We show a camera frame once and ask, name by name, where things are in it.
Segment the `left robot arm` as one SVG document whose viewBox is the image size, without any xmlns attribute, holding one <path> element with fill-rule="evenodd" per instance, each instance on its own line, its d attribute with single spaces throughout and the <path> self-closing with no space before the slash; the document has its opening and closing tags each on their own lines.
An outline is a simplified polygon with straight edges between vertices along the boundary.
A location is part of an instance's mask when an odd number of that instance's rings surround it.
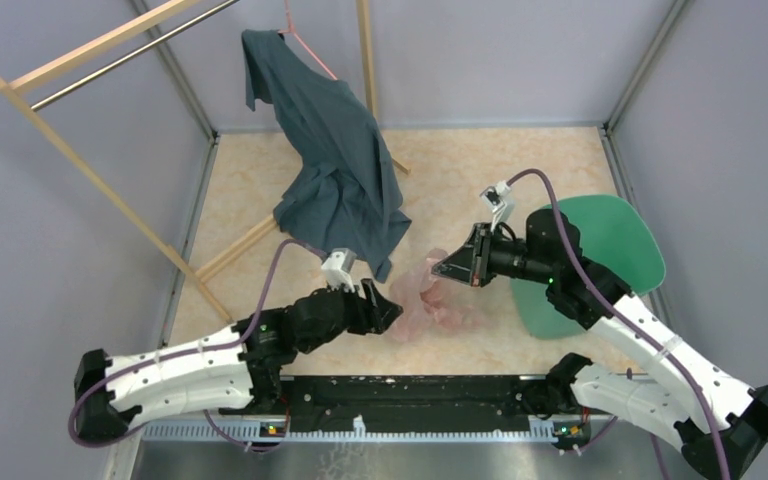
<svg viewBox="0 0 768 480">
<path fill-rule="evenodd" d="M 89 351 L 75 375 L 67 431 L 74 443 L 100 448 L 179 414 L 268 413 L 282 395 L 283 366 L 344 333 L 381 335 L 402 312 L 364 279 L 356 291 L 320 288 L 175 347 L 121 356 Z"/>
</svg>

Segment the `pink plastic trash bag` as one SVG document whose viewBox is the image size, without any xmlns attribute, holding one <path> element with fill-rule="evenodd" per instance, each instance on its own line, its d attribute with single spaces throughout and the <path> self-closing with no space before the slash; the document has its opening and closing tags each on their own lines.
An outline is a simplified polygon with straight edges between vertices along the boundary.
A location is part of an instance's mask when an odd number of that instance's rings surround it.
<svg viewBox="0 0 768 480">
<path fill-rule="evenodd" d="M 432 328 L 454 333 L 488 323 L 486 316 L 467 302 L 461 284 L 432 273 L 432 267 L 447 256 L 443 249 L 431 249 L 422 262 L 392 282 L 389 298 L 402 307 L 402 314 L 387 330 L 389 338 L 405 343 Z"/>
</svg>

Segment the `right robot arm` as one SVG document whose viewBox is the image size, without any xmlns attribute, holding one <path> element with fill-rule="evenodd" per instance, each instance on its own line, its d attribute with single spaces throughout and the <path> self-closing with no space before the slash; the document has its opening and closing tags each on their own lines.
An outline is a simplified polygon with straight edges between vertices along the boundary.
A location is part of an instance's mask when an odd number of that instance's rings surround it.
<svg viewBox="0 0 768 480">
<path fill-rule="evenodd" d="M 768 385 L 753 387 L 705 358 L 616 273 L 585 257 L 579 238 L 563 213 L 548 208 L 527 218 L 519 239 L 477 223 L 432 271 L 472 287 L 499 276 L 543 284 L 557 312 L 649 376 L 640 384 L 570 353 L 548 374 L 546 397 L 554 409 L 606 412 L 672 445 L 705 478 L 742 477 L 768 443 Z"/>
</svg>

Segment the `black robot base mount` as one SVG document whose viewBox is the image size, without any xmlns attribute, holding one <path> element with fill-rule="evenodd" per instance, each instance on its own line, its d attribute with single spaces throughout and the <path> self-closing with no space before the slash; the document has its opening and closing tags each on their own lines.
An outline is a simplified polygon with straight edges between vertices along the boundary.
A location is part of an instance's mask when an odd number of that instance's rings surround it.
<svg viewBox="0 0 768 480">
<path fill-rule="evenodd" d="M 525 431 L 532 420 L 583 435 L 594 410 L 542 376 L 295 376 L 222 416 L 276 416 L 294 432 L 347 431 L 360 416 L 374 432 Z"/>
</svg>

